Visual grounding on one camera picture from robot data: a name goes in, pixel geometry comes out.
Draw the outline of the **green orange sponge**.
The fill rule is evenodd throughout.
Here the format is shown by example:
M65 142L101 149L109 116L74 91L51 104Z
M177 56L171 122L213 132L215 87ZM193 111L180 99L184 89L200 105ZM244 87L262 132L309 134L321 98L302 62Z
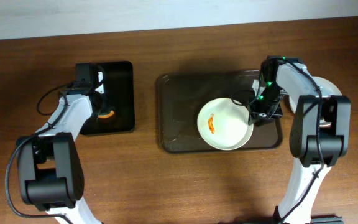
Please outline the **green orange sponge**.
M115 112L113 110L111 110L108 113L100 113L98 115L98 118L99 119L109 119L109 118L113 117L114 115L115 115Z

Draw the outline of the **white plate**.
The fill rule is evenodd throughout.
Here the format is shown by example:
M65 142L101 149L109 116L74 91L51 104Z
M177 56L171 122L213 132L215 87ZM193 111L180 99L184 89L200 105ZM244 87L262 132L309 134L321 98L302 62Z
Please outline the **white plate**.
M209 146L231 151L245 146L253 134L248 123L249 111L230 98L216 98L207 102L197 116L197 129Z

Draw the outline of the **pale blue plate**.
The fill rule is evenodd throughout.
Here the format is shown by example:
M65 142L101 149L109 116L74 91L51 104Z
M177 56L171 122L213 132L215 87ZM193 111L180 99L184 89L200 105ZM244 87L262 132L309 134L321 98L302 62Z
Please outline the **pale blue plate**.
M313 77L313 80L321 87L323 96L342 95L339 88L329 80L321 77ZM289 104L293 114L295 114L296 103L289 98Z

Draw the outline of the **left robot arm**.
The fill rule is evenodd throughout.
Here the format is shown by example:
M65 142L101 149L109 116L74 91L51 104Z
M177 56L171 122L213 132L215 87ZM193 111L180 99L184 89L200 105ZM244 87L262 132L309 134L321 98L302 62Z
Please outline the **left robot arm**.
M17 162L23 202L39 211L36 218L99 223L83 196L85 180L75 140L104 106L105 75L98 64L76 65L76 79L59 87L58 105L48 121L17 141L10 160Z

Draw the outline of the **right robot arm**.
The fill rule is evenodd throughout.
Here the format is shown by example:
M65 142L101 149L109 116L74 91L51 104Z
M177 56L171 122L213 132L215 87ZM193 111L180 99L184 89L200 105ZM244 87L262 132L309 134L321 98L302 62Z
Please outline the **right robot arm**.
M351 101L324 93L299 58L268 56L259 70L259 87L247 102L249 124L279 118L278 104L286 93L296 102L289 145L293 170L272 223L313 223L311 210L319 188L349 143Z

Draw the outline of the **black small tray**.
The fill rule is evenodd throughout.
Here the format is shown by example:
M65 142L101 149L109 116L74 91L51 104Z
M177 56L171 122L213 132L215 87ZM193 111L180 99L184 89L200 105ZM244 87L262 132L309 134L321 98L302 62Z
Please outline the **black small tray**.
M82 126L80 134L99 136L105 134L131 133L135 130L133 66L129 61L96 63L106 72L108 112L115 115L109 119L90 117Z

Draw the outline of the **dark brown serving tray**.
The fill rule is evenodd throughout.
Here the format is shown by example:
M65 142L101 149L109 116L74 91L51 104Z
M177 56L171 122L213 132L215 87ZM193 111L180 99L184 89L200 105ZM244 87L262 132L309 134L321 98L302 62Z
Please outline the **dark brown serving tray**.
M244 70L229 73L170 74L158 79L159 141L167 152L222 151L209 146L197 129L200 109L216 98L230 98L243 106L251 96L252 83L258 71ZM275 149L283 142L279 120L254 126L249 142L235 150Z

